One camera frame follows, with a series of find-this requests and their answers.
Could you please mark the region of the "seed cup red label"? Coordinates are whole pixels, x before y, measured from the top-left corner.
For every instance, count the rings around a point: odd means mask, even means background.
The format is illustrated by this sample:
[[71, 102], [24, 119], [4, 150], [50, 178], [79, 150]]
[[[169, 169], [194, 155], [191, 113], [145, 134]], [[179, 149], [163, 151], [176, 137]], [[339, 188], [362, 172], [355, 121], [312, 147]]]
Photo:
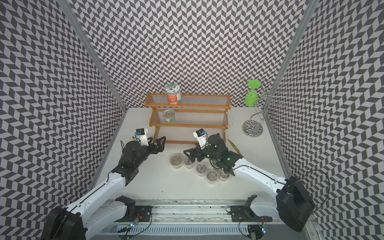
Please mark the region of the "seed cup red label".
[[187, 168], [187, 169], [192, 169], [194, 166], [195, 166], [195, 163], [194, 162], [191, 162], [189, 160], [187, 161], [184, 161], [184, 166]]

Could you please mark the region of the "green label seed cup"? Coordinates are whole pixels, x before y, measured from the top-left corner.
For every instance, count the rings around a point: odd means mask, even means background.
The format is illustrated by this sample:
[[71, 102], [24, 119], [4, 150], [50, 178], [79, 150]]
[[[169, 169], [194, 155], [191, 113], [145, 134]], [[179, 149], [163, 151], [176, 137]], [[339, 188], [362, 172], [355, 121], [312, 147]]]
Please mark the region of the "green label seed cup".
[[163, 111], [163, 118], [166, 123], [172, 124], [176, 119], [176, 112], [173, 109], [167, 109]]

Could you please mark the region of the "tall seed jar orange label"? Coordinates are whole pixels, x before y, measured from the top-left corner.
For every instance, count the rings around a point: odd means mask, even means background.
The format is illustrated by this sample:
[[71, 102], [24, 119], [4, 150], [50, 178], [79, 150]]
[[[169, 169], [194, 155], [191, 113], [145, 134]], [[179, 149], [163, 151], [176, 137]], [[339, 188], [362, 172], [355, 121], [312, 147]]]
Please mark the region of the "tall seed jar orange label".
[[168, 84], [165, 87], [165, 93], [169, 104], [178, 105], [181, 102], [182, 94], [181, 87], [178, 84]]

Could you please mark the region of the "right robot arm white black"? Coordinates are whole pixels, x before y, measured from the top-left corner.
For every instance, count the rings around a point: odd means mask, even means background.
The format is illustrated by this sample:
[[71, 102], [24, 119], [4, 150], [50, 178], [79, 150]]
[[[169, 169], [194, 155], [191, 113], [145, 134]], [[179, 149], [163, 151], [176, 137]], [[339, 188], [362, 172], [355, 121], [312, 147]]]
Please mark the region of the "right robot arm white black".
[[253, 165], [230, 151], [220, 134], [208, 136], [200, 129], [193, 135], [198, 141], [195, 148], [184, 151], [191, 162], [211, 160], [224, 173], [249, 181], [273, 198], [272, 202], [264, 203], [252, 197], [245, 206], [249, 209], [249, 217], [277, 218], [296, 232], [304, 229], [316, 205], [300, 179], [280, 177]]

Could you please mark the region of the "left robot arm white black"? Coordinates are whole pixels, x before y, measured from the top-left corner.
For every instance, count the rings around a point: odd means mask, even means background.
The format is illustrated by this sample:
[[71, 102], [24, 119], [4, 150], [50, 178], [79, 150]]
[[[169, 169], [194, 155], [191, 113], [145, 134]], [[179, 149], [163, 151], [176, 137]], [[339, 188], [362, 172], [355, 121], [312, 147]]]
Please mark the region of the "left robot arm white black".
[[105, 180], [67, 207], [56, 207], [47, 216], [42, 240], [89, 240], [111, 223], [138, 217], [136, 202], [128, 197], [116, 198], [108, 207], [100, 207], [125, 188], [138, 174], [139, 166], [150, 156], [164, 151], [166, 137], [148, 139], [148, 145], [128, 142], [118, 165]]

